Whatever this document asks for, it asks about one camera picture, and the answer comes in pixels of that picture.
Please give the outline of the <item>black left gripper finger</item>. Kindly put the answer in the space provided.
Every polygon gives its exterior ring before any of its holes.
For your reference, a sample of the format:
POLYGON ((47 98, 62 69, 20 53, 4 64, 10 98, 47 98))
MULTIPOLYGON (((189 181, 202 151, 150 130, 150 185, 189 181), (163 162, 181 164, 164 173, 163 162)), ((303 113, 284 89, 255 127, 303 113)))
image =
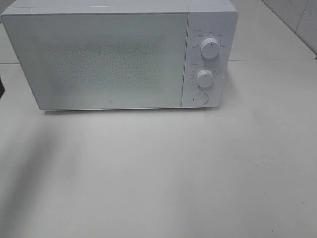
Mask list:
POLYGON ((0 99, 2 98, 3 95, 4 95, 4 85, 0 78, 0 99))

